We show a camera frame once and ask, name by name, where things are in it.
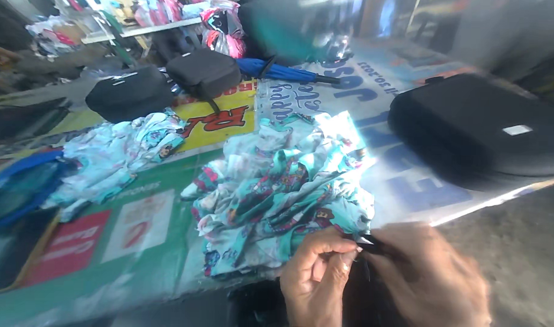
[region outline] black strap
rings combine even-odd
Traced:
[[[218,108],[218,105],[216,104],[216,102],[213,99],[207,99],[206,101],[210,104],[210,107],[213,108],[214,112],[217,115],[221,113],[221,109]]]
[[[267,71],[269,71],[271,69],[271,67],[273,66],[273,64],[275,63],[275,61],[277,60],[277,56],[272,56],[271,59],[269,59],[269,61],[267,62],[267,64],[265,65],[265,67],[263,67],[263,69],[261,70],[259,76],[257,78],[265,78],[265,74],[267,74]]]

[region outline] folded umbrella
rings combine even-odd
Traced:
[[[237,59],[240,70],[254,78],[273,78],[285,81],[322,82],[329,84],[340,84],[339,78],[330,78],[303,69],[289,68],[280,64],[273,64],[275,60],[266,62],[260,59],[244,58]]]

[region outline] black case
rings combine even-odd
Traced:
[[[174,94],[156,66],[99,81],[85,103],[110,123],[129,122],[172,105]]]
[[[166,65],[166,72],[193,97],[208,101],[216,113],[220,109],[213,98],[241,82],[237,61],[209,49],[198,49],[176,57]]]
[[[388,122],[439,176],[467,189],[554,177],[554,107],[477,75],[398,95]]]

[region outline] umbrella handle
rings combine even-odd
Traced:
[[[327,84],[341,84],[341,79],[339,78],[330,78],[329,76],[317,75],[315,77],[316,83],[327,83]]]
[[[269,59],[265,67],[263,67],[263,69],[259,73],[259,76],[258,76],[259,79],[265,78],[265,74],[267,74],[267,72],[271,69],[271,66],[273,66],[276,60],[277,60],[277,56],[272,56],[271,59]]]

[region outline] hanging clothes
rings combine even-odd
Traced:
[[[335,117],[263,119],[256,133],[230,138],[182,191],[206,239],[205,275],[278,267],[303,237],[329,226],[369,229],[374,197],[360,185],[373,160],[347,112]]]
[[[81,167],[63,178],[44,206],[67,206],[61,213],[61,221],[67,222],[82,205],[119,193],[138,170],[161,162],[184,141],[180,133],[185,125],[172,111],[157,112],[132,122],[103,123],[74,138],[63,146],[64,158]]]

